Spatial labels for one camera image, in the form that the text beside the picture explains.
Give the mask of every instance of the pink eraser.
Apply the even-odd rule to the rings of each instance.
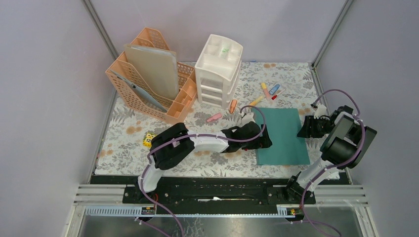
[[[221,113],[215,114],[215,115],[211,116],[209,119],[207,119],[207,122],[212,122],[212,121],[217,120],[221,117],[222,117]]]

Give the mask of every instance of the reflective surface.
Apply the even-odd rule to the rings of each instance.
[[[343,236],[361,237],[355,212],[350,207],[307,207],[310,219],[337,228]],[[283,218],[180,218],[187,237],[323,237],[310,224],[293,224]],[[150,224],[179,237],[173,218],[153,218]],[[329,229],[327,233],[337,236]],[[81,237],[161,237],[161,233],[139,225],[132,217],[85,216]]]

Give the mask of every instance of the green object in tray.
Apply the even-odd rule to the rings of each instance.
[[[256,150],[258,165],[310,164],[304,138],[297,137],[301,129],[298,110],[260,108],[266,118],[272,146]],[[254,111],[257,124],[263,124],[262,115]]]

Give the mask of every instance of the floral tablecloth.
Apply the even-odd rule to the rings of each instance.
[[[263,94],[260,83],[268,88],[279,83],[287,90],[269,104],[263,99],[258,106],[266,108],[298,108],[301,121],[304,116],[313,114],[310,104],[317,98],[317,92],[307,63],[242,63],[240,81],[234,98],[238,107],[249,104]],[[207,118],[221,112],[223,117],[207,123]],[[192,106],[185,120],[189,130],[196,132],[215,132],[237,125],[239,111],[234,114],[221,108],[198,103]],[[114,111],[98,154],[96,175],[141,175],[147,165],[149,149],[143,146],[146,132],[155,134],[170,125],[158,119],[129,109],[122,98],[117,97]],[[310,162],[321,155],[319,148],[324,139],[307,139]],[[307,165],[257,165],[255,151],[238,150],[235,153],[220,154],[195,152],[179,165],[167,170],[165,176],[204,176],[204,177],[268,177],[289,178]]]

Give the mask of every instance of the blue glue stick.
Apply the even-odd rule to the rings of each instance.
[[[279,84],[276,84],[270,91],[269,91],[269,94],[270,95],[274,95],[275,94],[275,92],[279,89],[279,87],[280,87],[281,85],[279,85]]]

